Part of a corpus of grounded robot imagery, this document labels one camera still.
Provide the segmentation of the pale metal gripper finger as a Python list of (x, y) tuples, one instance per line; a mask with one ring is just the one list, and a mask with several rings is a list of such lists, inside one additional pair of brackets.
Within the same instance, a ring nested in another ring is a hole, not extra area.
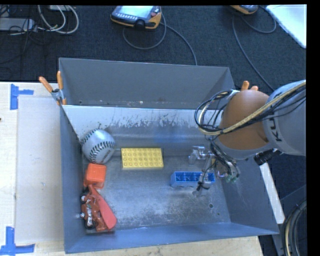
[(196, 198), (205, 196), (211, 188), (211, 181), (208, 174), (201, 174), (192, 195)]
[(212, 155), (213, 153), (205, 146), (193, 146), (188, 156), (188, 164), (192, 166), (196, 163), (196, 160), (208, 160)]

